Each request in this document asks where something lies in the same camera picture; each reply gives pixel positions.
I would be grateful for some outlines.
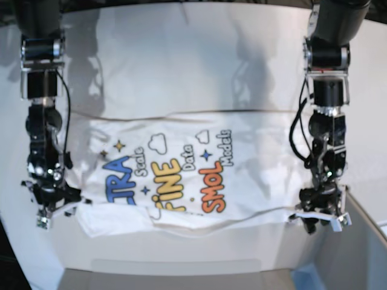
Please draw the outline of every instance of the black cable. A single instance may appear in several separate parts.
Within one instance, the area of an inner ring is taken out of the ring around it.
[[[18,262],[18,260],[16,260],[16,258],[14,258],[14,257],[7,257],[7,256],[3,256],[3,255],[0,255],[0,261],[10,262],[10,263],[17,263]]]
[[[304,86],[305,86],[305,82],[304,84],[302,85],[302,89],[301,89],[301,95],[302,95],[302,92],[304,91]],[[301,159],[303,162],[306,162],[307,159],[306,157],[302,156],[302,154],[297,150],[297,147],[296,145],[294,144],[294,141],[293,141],[293,134],[294,134],[294,129],[296,128],[296,125],[297,125],[297,122],[298,120],[300,119],[300,116],[301,116],[301,112],[302,110],[304,109],[305,105],[307,104],[307,98],[305,98],[300,107],[298,108],[298,111],[297,111],[297,114],[290,126],[290,132],[289,132],[289,143],[290,143],[290,147],[291,149],[293,150],[293,153],[299,158]]]
[[[308,83],[307,78],[305,78],[304,83],[305,83],[306,86],[307,86],[308,95],[310,95],[310,91],[309,91],[309,83]],[[300,98],[299,98],[299,100],[298,100],[298,107],[299,107],[299,108],[301,107],[301,96],[302,96],[302,91],[301,91],[301,94],[300,94]],[[305,143],[306,143],[307,146],[308,146],[310,155],[313,156],[312,149],[310,148],[310,145],[309,145],[307,136],[305,135],[305,132],[304,132],[304,125],[302,125],[302,114],[300,115],[300,126],[301,126],[302,136],[304,136],[304,140],[305,140]]]
[[[60,80],[63,83],[63,86],[66,89],[66,94],[67,94],[67,124],[66,124],[66,135],[65,135],[65,144],[63,145],[63,155],[67,153],[67,138],[68,138],[68,129],[70,127],[70,115],[71,115],[71,100],[70,100],[70,92],[68,90],[67,84],[61,74],[59,74],[58,71],[56,71],[56,74],[60,78]]]

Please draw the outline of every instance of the white table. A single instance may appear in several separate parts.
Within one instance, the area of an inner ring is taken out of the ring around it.
[[[136,5],[67,14],[66,72],[73,109],[119,119],[219,109],[295,109],[308,16],[308,10],[298,8],[226,3]],[[385,25],[365,21],[351,42],[352,102],[346,108],[350,167],[344,180],[378,223],[387,221],[386,35]],[[36,208],[19,186],[27,177],[28,103],[19,100],[18,50],[17,28],[0,29],[0,147],[1,164],[6,164],[0,175],[0,212],[35,289],[55,289],[64,268],[108,271],[109,261],[116,260],[126,263],[129,272],[146,271],[138,270],[137,262],[203,262],[203,253],[211,262],[249,261],[250,269],[275,265],[275,238],[283,234],[281,228],[184,241],[161,233],[88,239],[75,218],[64,217],[49,233],[36,228]],[[102,79],[103,94],[98,86]],[[216,251],[208,250],[208,244],[219,241]],[[263,259],[262,248],[272,249],[274,258]]]

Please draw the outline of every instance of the orange letter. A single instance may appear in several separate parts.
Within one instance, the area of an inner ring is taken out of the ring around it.
[[[221,213],[222,211],[224,211],[224,209],[226,207],[226,202],[223,199],[216,199],[213,202],[211,202],[210,204],[209,204],[209,202],[204,202],[203,205],[201,206],[201,208],[203,209],[203,211],[205,213],[211,213],[216,206],[218,206],[216,211]]]
[[[203,180],[208,186],[217,186],[222,183],[222,176],[217,173],[210,173],[206,174]]]
[[[219,161],[215,162],[215,168],[213,169],[200,169],[199,174],[219,173],[223,171],[223,167]]]
[[[161,194],[182,191],[184,187],[181,184],[176,184],[180,181],[180,179],[181,176],[179,174],[155,177],[154,181],[156,183],[164,183],[159,186],[157,193]]]
[[[172,167],[169,167],[168,163],[163,163],[163,165],[161,166],[162,169],[160,169],[158,168],[158,165],[156,162],[152,162],[151,166],[155,176],[171,175],[171,174],[178,173],[181,170],[179,162],[176,159],[171,160]]]
[[[223,185],[213,186],[202,188],[200,190],[201,193],[205,193],[206,195],[201,198],[202,201],[213,201],[214,199],[222,199],[224,195],[219,195],[218,190],[222,190],[224,188]]]

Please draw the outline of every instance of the printed graphic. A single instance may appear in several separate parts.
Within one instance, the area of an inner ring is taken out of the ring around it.
[[[151,167],[155,175],[154,182],[161,184],[157,189],[158,195],[152,196],[155,206],[159,209],[186,211],[186,207],[174,207],[171,202],[167,202],[183,197],[182,190],[184,187],[182,184],[178,184],[181,180],[181,175],[179,174],[181,167],[179,162],[176,159],[171,159],[170,165],[163,163],[161,168],[156,162],[152,162]]]
[[[160,155],[167,153],[167,143],[165,135],[163,133],[155,134],[151,136],[151,140],[148,143],[148,147],[151,150],[156,151]]]
[[[148,171],[146,170],[144,148],[136,148],[134,150],[134,155],[131,155],[131,158],[135,158],[135,162],[137,163],[137,169],[134,171],[135,176],[147,176]]]
[[[184,157],[185,163],[182,166],[184,171],[195,170],[195,157],[194,157],[194,147],[192,145],[184,145],[184,152],[180,156]]]
[[[218,194],[218,191],[224,188],[221,172],[223,172],[223,166],[219,161],[215,162],[215,168],[199,170],[199,174],[204,175],[203,181],[207,186],[200,190],[204,194],[201,198],[203,202],[201,208],[205,213],[211,213],[215,208],[217,212],[221,213],[226,208],[224,195]]]
[[[202,130],[195,135],[200,144],[210,143],[210,132],[208,130]]]
[[[216,137],[221,140],[217,147],[223,150],[223,156],[220,158],[222,166],[233,166],[231,130],[221,130]]]
[[[212,156],[212,154],[208,153],[207,150],[204,150],[203,155],[200,155],[200,157],[203,157],[206,161],[208,161],[210,156]]]
[[[134,191],[132,189],[135,188],[136,183],[134,181],[130,181],[132,177],[132,169],[123,165],[123,163],[127,160],[129,160],[129,156],[111,161],[102,167],[106,170],[123,173],[121,178],[117,175],[109,175],[106,178],[106,197],[108,202],[114,202],[115,198],[126,198],[128,204],[135,205]]]
[[[121,152],[121,149],[124,148],[126,145],[122,144],[120,140],[118,140],[117,144],[113,147],[117,148],[119,152]]]
[[[147,189],[146,186],[144,186],[144,188],[142,190],[140,190],[141,192],[143,192],[145,195],[150,192],[151,190],[150,189]]]
[[[106,158],[107,156],[107,152],[105,150],[102,150],[100,153],[99,153],[102,157]]]

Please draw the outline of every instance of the metal bracket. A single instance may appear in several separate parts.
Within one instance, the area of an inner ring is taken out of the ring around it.
[[[65,52],[65,34],[62,30],[60,33],[60,38],[53,41],[53,58],[52,59],[27,59],[26,51],[28,42],[25,39],[22,39],[21,43],[21,81],[20,81],[20,93],[21,99],[26,100],[25,96],[25,83],[26,75],[29,72],[35,71],[54,71],[57,69],[63,70],[65,65],[64,63],[64,52]]]
[[[39,209],[36,215],[36,226],[43,228],[44,230],[49,230],[51,228],[53,219],[56,217],[68,213],[69,215],[74,214],[74,209],[84,200],[79,202],[69,202],[59,208],[56,208],[55,211],[47,211]]]
[[[342,187],[343,190],[339,202],[339,208],[342,212],[344,212],[346,194],[349,192],[349,187],[347,185],[340,185],[340,187]],[[342,231],[343,228],[352,225],[350,214],[347,212],[344,212],[340,216],[337,216],[335,214],[318,213],[316,211],[303,211],[300,210],[300,207],[300,204],[295,206],[295,211],[293,211],[293,214],[289,216],[290,222],[296,220],[297,218],[320,219],[329,222],[332,227],[332,230],[335,232]]]
[[[350,104],[350,86],[349,86],[349,81],[348,81],[348,67],[345,67],[343,69],[326,69],[326,68],[314,68],[311,66],[311,61],[312,61],[312,51],[308,47],[308,38],[304,38],[303,42],[303,51],[304,51],[304,60],[305,60],[305,78],[307,82],[309,80],[317,79],[317,78],[322,78],[322,77],[337,77],[343,80],[344,84],[344,104],[349,105]],[[344,55],[345,53],[342,52],[342,57],[343,59],[347,59],[348,56]]]

